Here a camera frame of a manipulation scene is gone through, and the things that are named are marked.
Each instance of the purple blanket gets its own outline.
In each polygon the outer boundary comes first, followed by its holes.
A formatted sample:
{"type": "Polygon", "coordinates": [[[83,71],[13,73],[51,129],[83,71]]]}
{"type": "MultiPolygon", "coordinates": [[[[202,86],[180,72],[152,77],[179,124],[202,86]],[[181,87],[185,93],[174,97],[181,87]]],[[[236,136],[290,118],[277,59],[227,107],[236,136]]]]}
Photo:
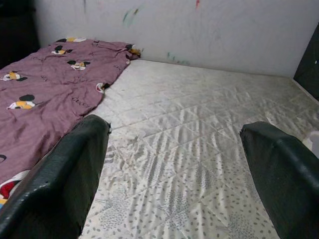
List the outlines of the purple blanket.
{"type": "Polygon", "coordinates": [[[129,49],[61,39],[0,70],[0,199],[99,104],[104,87],[136,58],[129,49]]]}

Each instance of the bed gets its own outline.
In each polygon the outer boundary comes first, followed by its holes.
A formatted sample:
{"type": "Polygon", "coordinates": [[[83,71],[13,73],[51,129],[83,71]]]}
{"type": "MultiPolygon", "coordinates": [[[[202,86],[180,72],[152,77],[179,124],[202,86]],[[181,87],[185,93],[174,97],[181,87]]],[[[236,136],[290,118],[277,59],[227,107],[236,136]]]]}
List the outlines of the bed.
{"type": "Polygon", "coordinates": [[[80,239],[277,239],[239,131],[269,122],[303,139],[318,105],[287,78],[137,60],[92,114],[111,123],[80,239]]]}

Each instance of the mattress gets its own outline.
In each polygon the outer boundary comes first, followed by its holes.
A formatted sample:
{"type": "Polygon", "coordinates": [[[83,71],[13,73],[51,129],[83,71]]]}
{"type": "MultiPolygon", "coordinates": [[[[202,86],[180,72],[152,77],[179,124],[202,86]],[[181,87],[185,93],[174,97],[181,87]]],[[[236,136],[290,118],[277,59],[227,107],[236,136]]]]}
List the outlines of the mattress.
{"type": "Polygon", "coordinates": [[[277,239],[239,137],[303,139],[318,105],[290,79],[134,61],[92,112],[111,123],[81,239],[277,239]]]}

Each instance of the wall stain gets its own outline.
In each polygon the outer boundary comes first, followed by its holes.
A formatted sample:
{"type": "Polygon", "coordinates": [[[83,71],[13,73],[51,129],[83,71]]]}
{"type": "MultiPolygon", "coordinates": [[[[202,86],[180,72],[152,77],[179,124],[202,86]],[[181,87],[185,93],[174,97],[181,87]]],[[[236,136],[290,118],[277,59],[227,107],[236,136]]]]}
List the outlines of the wall stain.
{"type": "Polygon", "coordinates": [[[83,0],[83,9],[84,9],[84,13],[86,14],[86,0],[83,0]]]}
{"type": "Polygon", "coordinates": [[[138,8],[132,8],[132,9],[128,10],[125,13],[123,20],[122,20],[123,26],[130,27],[134,22],[134,18],[141,11],[142,8],[143,8],[143,6],[140,6],[138,8]]]}
{"type": "Polygon", "coordinates": [[[181,65],[186,65],[186,66],[190,65],[189,61],[178,59],[176,56],[172,55],[170,52],[167,53],[167,59],[170,62],[175,63],[175,64],[181,64],[181,65]]]}

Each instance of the paint mark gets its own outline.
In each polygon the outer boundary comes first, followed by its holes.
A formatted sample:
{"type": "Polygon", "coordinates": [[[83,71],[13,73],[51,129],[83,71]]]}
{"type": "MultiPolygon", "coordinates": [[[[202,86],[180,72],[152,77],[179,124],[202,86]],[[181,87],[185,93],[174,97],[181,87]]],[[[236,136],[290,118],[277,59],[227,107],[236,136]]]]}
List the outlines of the paint mark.
{"type": "Polygon", "coordinates": [[[83,0],[84,13],[86,14],[86,0],[83,0]]]}
{"type": "Polygon", "coordinates": [[[181,65],[187,65],[187,66],[190,65],[189,61],[178,59],[178,57],[172,55],[170,52],[167,53],[167,59],[170,62],[175,63],[175,64],[181,64],[181,65]]]}
{"type": "Polygon", "coordinates": [[[123,17],[123,24],[124,24],[124,22],[125,22],[126,17],[127,17],[128,14],[129,14],[129,12],[130,12],[130,11],[127,11],[126,14],[124,15],[124,17],[123,17]]]}
{"type": "Polygon", "coordinates": [[[142,8],[143,5],[139,6],[138,8],[132,8],[128,10],[123,17],[123,26],[130,27],[133,24],[135,17],[141,11],[142,8]]]}
{"type": "Polygon", "coordinates": [[[98,0],[98,1],[97,1],[97,6],[99,7],[99,9],[103,9],[103,3],[102,3],[102,1],[98,0]]]}

